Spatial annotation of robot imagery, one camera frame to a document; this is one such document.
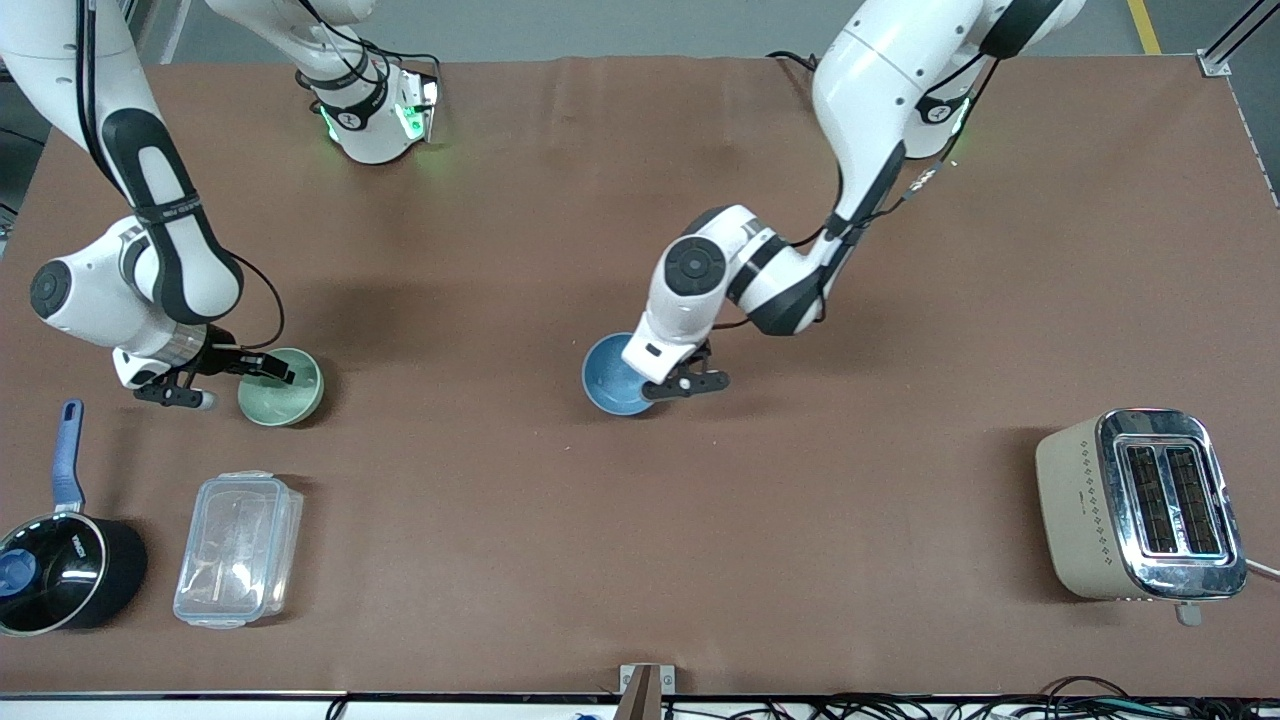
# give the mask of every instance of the green led light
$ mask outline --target green led light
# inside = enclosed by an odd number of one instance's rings
[[[320,117],[324,118],[324,124],[329,128],[329,140],[338,142],[338,131],[333,129],[333,122],[329,119],[329,113],[325,111],[324,105],[320,106]]]
[[[964,117],[969,113],[969,105],[972,100],[965,97],[964,104],[960,105],[960,111],[956,113],[956,122],[951,126],[951,135],[960,132],[964,128]]]
[[[396,104],[396,114],[401,119],[401,126],[404,128],[404,136],[410,140],[417,140],[422,137],[422,113],[419,113],[412,106],[404,108],[401,104]]]

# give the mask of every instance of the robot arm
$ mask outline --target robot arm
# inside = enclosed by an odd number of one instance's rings
[[[827,296],[888,196],[909,145],[914,140],[923,151],[934,143],[932,129],[911,129],[920,126],[920,109],[937,100],[925,95],[932,90],[966,97],[980,70],[980,63],[970,63],[979,49],[1011,56],[1070,22],[1083,3],[867,0],[822,59],[813,82],[814,111],[844,178],[835,211],[808,254],[740,205],[709,211],[668,246],[650,282],[644,315],[622,350],[622,361],[645,380],[643,398],[689,397],[728,384],[727,378],[690,382],[689,374],[691,361],[705,363],[709,356],[707,337],[724,300],[771,336],[797,334],[820,322]],[[933,90],[950,76],[955,77]],[[959,126],[954,118],[945,126],[933,152]]]
[[[329,136],[352,160],[388,163],[430,141],[439,78],[370,53],[347,27],[366,19],[376,0],[206,1],[293,60],[320,100]]]
[[[288,380],[283,363],[243,351],[209,324],[239,301],[243,275],[214,237],[119,5],[0,0],[0,56],[32,105],[90,152],[134,213],[36,273],[36,313],[113,348],[122,384],[143,400],[210,407],[212,395],[191,389],[189,378],[178,387],[178,372]]]
[[[79,24],[79,6],[93,17]],[[0,1],[0,55],[32,105],[90,151],[124,193],[150,237],[156,272],[140,291],[180,323],[207,323],[239,301],[239,265],[218,245],[200,196],[174,149],[115,3]],[[84,85],[81,50],[93,42],[95,82]],[[79,108],[92,96],[82,131]]]

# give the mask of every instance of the table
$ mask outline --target table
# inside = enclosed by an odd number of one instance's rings
[[[110,626],[0,642],[0,689],[596,691],[675,662],[689,692],[1280,694],[1280,585],[1206,609],[1085,602],[1050,565],[1033,469],[1116,406],[1201,418],[1247,548],[1280,560],[1280,217],[1229,86],[1190,58],[1001,67],[947,167],[878,222],[796,338],[716,338],[721,395],[605,416],[579,366],[631,329],[662,249],[742,202],[828,209],[808,78],[772,60],[447,65],[435,147],[358,167],[292,68],[148,69],[224,245],[321,360],[316,421],[138,404],[27,282],[124,214],[55,138],[0,263],[0,523],[49,510],[55,413],[86,401],[88,511],[151,570]],[[923,169],[914,164],[905,176]],[[225,324],[271,331],[247,281]],[[285,612],[173,618],[196,489],[306,495]]]

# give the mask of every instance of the toaster slot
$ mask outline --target toaster slot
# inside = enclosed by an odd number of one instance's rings
[[[1208,505],[1204,473],[1199,454],[1192,447],[1169,447],[1169,471],[1174,477],[1174,492],[1183,511],[1187,544],[1196,555],[1221,555],[1222,543],[1213,521],[1213,509]]]
[[[1156,464],[1156,450],[1147,445],[1130,445],[1125,448],[1129,473],[1133,478],[1135,507],[1143,528],[1143,546],[1151,553],[1178,552],[1178,539],[1169,518],[1169,497],[1160,482],[1160,466]]]

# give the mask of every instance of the plastic food container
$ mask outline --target plastic food container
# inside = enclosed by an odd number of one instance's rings
[[[302,493],[270,473],[218,475],[200,486],[173,614],[230,629],[275,615],[293,566]]]

